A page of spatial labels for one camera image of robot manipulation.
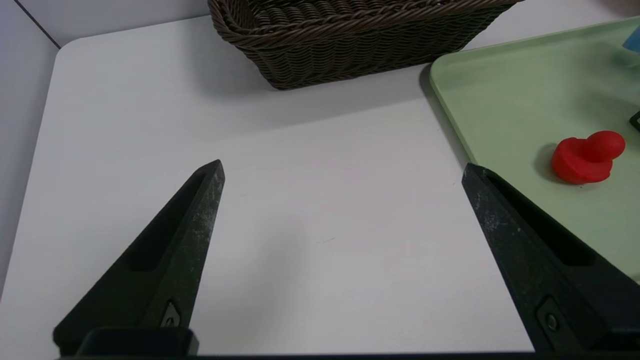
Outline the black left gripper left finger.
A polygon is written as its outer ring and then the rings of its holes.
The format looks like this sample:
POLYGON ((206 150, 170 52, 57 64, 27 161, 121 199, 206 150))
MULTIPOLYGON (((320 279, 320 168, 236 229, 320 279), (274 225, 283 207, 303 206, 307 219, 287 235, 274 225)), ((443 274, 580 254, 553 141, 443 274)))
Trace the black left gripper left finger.
POLYGON ((60 351, 196 351, 195 300, 226 182, 199 167, 55 326, 60 351))

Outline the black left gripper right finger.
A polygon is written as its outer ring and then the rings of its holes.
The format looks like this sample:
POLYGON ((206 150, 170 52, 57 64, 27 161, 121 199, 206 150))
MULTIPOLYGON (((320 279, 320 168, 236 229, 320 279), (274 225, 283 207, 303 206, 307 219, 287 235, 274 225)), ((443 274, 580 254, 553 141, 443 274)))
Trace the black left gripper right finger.
POLYGON ((493 171, 461 184, 536 351, 638 353, 637 282, 493 171))

